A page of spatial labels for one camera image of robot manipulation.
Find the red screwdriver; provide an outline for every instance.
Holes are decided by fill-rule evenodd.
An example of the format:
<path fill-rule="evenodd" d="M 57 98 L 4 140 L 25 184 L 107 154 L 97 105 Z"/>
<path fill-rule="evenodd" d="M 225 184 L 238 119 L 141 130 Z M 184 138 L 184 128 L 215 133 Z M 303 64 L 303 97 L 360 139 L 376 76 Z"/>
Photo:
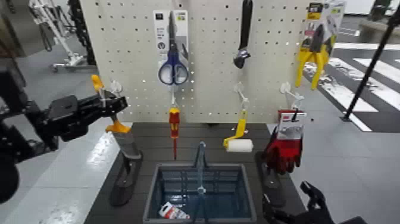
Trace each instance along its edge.
<path fill-rule="evenodd" d="M 171 124 L 171 138 L 173 139 L 174 145 L 174 160 L 176 160 L 176 139 L 178 138 L 178 130 L 179 130 L 179 109 L 174 107 L 170 109 L 170 119 L 169 123 Z"/>

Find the blue basket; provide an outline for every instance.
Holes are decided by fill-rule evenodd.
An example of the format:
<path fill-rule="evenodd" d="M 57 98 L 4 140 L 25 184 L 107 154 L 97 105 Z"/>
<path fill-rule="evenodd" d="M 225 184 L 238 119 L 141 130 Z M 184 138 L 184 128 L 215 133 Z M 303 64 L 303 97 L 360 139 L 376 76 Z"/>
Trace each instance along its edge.
<path fill-rule="evenodd" d="M 191 223 L 190 219 L 166 219 L 158 214 L 170 202 L 189 214 L 198 203 L 198 172 L 192 164 L 158 164 L 148 195 L 143 223 Z M 204 223 L 204 209 L 211 223 L 255 223 L 257 216 L 242 164 L 208 164 L 203 171 L 205 205 L 196 223 Z"/>

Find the black pole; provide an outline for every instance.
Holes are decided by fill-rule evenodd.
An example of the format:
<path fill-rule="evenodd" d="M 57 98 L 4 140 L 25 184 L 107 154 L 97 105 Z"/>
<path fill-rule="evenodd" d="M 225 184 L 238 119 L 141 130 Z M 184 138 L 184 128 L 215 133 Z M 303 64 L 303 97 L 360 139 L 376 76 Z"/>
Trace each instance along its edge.
<path fill-rule="evenodd" d="M 346 121 L 346 122 L 350 121 L 350 119 L 349 119 L 350 114 L 353 112 L 353 109 L 354 109 L 355 104 L 357 103 L 357 100 L 361 96 L 361 93 L 363 92 L 364 87 L 367 85 L 368 79 L 370 78 L 376 63 L 379 60 L 380 55 L 382 54 L 383 48 L 385 47 L 386 43 L 388 42 L 388 40 L 393 32 L 393 29 L 396 26 L 398 26 L 399 23 L 400 23 L 400 5 L 387 23 L 387 29 L 385 31 L 385 34 L 383 35 L 382 40 L 380 41 L 379 47 L 376 50 L 374 57 L 372 58 L 370 66 L 368 67 L 367 71 L 365 72 L 365 75 L 364 75 L 360 85 L 358 86 L 357 91 L 355 92 L 354 98 L 351 101 L 351 104 L 350 104 L 349 108 L 347 109 L 345 116 L 342 117 L 343 121 Z"/>

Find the pliers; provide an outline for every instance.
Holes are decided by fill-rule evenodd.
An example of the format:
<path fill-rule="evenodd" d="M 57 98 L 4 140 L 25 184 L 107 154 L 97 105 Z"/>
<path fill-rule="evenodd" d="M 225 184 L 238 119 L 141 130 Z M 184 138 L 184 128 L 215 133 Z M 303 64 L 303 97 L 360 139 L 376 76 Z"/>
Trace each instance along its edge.
<path fill-rule="evenodd" d="M 322 69 L 324 67 L 324 61 L 321 53 L 322 45 L 324 40 L 324 25 L 320 24 L 315 30 L 312 36 L 312 42 L 310 44 L 310 51 L 304 54 L 304 57 L 300 59 L 299 67 L 297 68 L 297 79 L 296 87 L 301 85 L 301 79 L 303 77 L 303 68 L 307 61 L 314 57 L 314 62 L 317 65 L 317 71 L 311 82 L 311 89 L 317 89 L 318 80 L 320 79 Z"/>

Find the white pegboard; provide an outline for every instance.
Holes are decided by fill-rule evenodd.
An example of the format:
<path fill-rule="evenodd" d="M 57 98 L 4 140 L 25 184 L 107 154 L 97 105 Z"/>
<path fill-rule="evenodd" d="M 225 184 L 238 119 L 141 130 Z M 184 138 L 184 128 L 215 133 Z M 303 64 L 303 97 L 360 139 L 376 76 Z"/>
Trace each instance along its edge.
<path fill-rule="evenodd" d="M 296 53 L 304 29 L 307 0 L 254 0 L 248 51 L 242 70 L 233 64 L 240 36 L 240 0 L 85 0 L 81 2 L 105 85 L 124 86 L 129 107 L 124 122 L 167 122 L 168 87 L 158 80 L 153 10 L 188 10 L 190 79 L 176 93 L 183 122 L 237 122 L 242 81 L 250 100 L 249 123 L 275 123 L 287 108 L 279 92 L 294 83 Z"/>

